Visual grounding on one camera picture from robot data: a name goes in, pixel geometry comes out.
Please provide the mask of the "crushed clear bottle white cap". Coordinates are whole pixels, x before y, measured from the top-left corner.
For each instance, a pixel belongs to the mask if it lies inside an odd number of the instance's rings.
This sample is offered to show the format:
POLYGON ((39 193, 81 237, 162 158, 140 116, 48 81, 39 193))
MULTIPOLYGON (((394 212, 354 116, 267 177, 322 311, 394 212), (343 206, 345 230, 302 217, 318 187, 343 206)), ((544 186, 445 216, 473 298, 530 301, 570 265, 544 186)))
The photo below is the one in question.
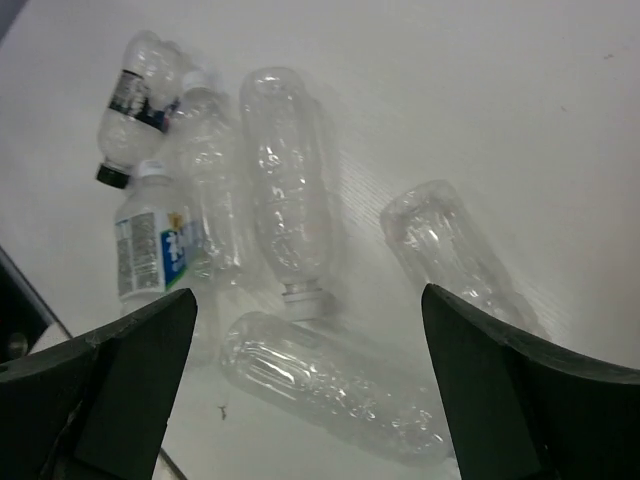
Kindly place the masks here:
POLYGON ((172 117, 176 160, 201 225, 201 276, 237 286, 249 267, 248 205, 238 125, 210 72, 197 67, 182 78, 172 117))

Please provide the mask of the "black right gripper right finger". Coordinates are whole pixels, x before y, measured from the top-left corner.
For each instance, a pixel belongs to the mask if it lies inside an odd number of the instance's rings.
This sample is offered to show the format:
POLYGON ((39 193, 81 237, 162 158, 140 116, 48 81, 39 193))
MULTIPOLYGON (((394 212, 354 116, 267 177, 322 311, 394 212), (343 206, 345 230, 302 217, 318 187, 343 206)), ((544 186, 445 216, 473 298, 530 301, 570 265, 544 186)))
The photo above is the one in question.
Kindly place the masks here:
POLYGON ((636 479, 639 372, 425 287, 426 341, 464 479, 636 479))

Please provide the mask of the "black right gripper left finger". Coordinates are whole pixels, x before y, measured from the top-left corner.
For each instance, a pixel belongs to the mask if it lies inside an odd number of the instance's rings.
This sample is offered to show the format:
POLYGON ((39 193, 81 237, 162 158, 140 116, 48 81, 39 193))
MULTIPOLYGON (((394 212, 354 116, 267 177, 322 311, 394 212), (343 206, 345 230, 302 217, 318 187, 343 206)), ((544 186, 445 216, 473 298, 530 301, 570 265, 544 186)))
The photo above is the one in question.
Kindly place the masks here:
POLYGON ((181 289, 1 366, 4 479, 149 479, 192 343, 181 289))

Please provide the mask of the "clear bottle blue white label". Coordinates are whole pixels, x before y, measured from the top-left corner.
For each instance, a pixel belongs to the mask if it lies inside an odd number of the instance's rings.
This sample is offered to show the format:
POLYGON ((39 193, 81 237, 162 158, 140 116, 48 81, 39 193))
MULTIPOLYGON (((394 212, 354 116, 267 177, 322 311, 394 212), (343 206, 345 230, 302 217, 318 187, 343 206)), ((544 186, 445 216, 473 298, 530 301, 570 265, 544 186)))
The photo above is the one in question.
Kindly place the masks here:
POLYGON ((114 220, 117 290, 124 314, 176 289, 212 285, 200 212, 159 159, 140 162, 114 220))

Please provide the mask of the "tall clear bottle white cap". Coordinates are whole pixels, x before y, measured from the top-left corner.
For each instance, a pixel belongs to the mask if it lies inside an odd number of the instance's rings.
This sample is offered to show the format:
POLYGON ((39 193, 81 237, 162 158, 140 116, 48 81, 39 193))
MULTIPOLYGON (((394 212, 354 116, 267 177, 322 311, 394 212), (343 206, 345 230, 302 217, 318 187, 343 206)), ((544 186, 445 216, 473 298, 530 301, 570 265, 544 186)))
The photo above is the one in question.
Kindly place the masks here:
POLYGON ((312 99, 297 72, 266 67, 246 75, 239 100, 258 244, 287 318, 319 318, 332 232, 312 99))

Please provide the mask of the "clear bottle black cap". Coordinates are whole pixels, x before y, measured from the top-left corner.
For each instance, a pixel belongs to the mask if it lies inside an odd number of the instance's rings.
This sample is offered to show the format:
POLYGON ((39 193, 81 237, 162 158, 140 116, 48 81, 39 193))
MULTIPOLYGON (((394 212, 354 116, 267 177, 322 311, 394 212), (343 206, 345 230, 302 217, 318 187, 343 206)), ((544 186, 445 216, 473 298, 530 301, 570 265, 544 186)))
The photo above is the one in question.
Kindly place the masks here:
POLYGON ((131 38, 97 133, 103 155, 97 181, 124 189, 137 165, 160 150, 182 95, 184 69, 176 43, 149 30, 131 38))

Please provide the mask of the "clear bottle front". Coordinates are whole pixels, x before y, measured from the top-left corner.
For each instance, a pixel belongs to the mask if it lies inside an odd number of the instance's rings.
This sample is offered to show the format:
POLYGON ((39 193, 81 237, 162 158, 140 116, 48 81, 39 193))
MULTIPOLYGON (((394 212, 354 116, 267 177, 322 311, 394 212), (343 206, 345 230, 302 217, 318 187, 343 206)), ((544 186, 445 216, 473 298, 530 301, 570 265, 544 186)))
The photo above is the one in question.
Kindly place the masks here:
POLYGON ((423 467, 453 452, 433 377, 375 343, 251 312, 219 362, 234 386, 379 458, 423 467))

